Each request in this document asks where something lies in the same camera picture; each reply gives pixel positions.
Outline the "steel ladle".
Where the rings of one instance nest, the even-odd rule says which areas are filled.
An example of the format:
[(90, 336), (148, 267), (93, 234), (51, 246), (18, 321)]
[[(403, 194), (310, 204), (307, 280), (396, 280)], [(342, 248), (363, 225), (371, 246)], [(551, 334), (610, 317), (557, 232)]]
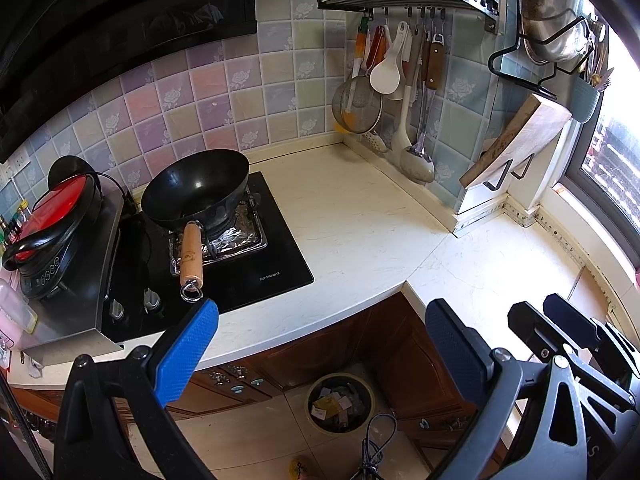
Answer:
[(416, 142), (401, 155), (400, 166), (404, 174), (419, 183), (432, 182), (435, 177), (434, 162), (426, 154), (427, 116), (433, 101), (434, 91), (428, 86), (428, 66), (431, 61), (431, 34), (424, 30), (421, 50), (421, 75), (416, 80), (421, 84), (421, 104)]

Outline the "steel bowl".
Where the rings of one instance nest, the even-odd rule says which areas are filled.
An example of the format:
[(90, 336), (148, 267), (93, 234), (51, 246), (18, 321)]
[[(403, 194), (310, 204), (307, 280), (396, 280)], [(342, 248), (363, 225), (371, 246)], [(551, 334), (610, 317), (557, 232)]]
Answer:
[(536, 65), (581, 58), (589, 48), (589, 0), (521, 0), (524, 48)]

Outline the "wooden cabinet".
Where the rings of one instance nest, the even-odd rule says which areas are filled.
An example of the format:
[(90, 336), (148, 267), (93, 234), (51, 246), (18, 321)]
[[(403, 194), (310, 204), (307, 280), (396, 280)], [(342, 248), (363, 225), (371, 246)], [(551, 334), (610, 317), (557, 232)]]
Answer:
[(221, 412), (356, 364), (400, 430), (422, 448), (450, 448), (476, 411), (454, 386), (422, 316), (401, 294), (288, 344), (199, 370), (169, 409), (180, 419)]

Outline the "red black electric cooker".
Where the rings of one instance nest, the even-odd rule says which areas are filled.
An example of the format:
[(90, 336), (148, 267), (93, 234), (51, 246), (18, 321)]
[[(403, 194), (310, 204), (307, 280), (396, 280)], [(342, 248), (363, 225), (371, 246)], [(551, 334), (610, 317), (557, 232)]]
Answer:
[(74, 155), (50, 168), (48, 190), (2, 256), (15, 271), (22, 294), (50, 300), (101, 283), (110, 260), (122, 208), (130, 193), (115, 178)]

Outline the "wooden cutting board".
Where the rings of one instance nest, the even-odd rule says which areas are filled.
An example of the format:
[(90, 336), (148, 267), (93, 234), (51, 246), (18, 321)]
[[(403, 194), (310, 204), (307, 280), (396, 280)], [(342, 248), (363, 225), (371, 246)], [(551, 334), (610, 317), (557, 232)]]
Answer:
[(561, 132), (570, 118), (570, 111), (563, 105), (530, 94), (500, 136), (459, 179), (462, 188), (481, 184), (489, 191), (497, 191), (508, 174), (522, 180), (533, 158)]

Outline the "mesh strainer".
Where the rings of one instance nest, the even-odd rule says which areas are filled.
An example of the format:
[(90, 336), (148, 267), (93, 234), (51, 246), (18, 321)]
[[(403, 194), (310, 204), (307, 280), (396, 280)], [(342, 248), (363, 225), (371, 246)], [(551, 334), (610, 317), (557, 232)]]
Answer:
[(371, 32), (370, 18), (360, 18), (352, 57), (352, 71), (335, 90), (332, 98), (332, 114), (339, 132), (365, 133), (380, 119), (382, 96), (372, 88), (370, 73), (375, 64), (382, 60), (378, 51), (384, 47), (384, 30), (378, 27)]

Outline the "white slotted spatula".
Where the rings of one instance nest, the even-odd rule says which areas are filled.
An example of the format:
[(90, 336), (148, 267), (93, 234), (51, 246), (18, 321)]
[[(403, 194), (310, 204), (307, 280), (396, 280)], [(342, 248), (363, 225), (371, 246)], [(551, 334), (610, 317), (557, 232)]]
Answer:
[(401, 100), (400, 116), (398, 119), (397, 129), (392, 137), (392, 154), (390, 160), (398, 166), (400, 163), (401, 154), (410, 146), (408, 137), (408, 115), (409, 105), (411, 98), (411, 91), (416, 82), (416, 71), (419, 67), (422, 44), (424, 40), (424, 28), (422, 25), (418, 26), (416, 33), (412, 38), (412, 46), (410, 52), (410, 60), (408, 67), (408, 76), (406, 77), (406, 84), (404, 87), (404, 94)]

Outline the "round beige trash bin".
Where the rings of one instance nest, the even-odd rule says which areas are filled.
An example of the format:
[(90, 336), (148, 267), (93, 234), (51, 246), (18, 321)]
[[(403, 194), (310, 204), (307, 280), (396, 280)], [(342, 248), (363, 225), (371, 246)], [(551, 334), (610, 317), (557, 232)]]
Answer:
[(344, 436), (370, 422), (376, 409), (375, 395), (362, 378), (334, 373), (308, 388), (304, 409), (308, 422), (322, 434)]

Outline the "grey utensil holder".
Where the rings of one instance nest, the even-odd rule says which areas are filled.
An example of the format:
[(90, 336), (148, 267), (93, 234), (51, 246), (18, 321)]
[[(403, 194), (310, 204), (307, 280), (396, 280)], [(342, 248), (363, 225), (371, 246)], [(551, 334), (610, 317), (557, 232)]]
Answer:
[(575, 122), (589, 122), (600, 101), (600, 92), (580, 77), (574, 80), (568, 110)]

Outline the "white rice spoon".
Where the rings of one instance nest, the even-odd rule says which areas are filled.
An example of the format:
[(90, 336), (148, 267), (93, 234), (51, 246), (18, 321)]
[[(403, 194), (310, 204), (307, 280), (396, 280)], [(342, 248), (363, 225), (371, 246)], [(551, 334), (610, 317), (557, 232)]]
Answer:
[(399, 87), (402, 74), (402, 50), (409, 32), (409, 24), (400, 21), (390, 50), (387, 51), (384, 60), (371, 70), (370, 85), (383, 96), (392, 94)]

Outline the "yellow slipper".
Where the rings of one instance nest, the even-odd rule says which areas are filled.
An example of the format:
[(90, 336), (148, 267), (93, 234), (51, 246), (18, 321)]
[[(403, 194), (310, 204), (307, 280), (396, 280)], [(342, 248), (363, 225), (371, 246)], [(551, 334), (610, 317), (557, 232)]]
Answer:
[(316, 462), (307, 456), (296, 456), (288, 464), (290, 480), (322, 480), (322, 474)]

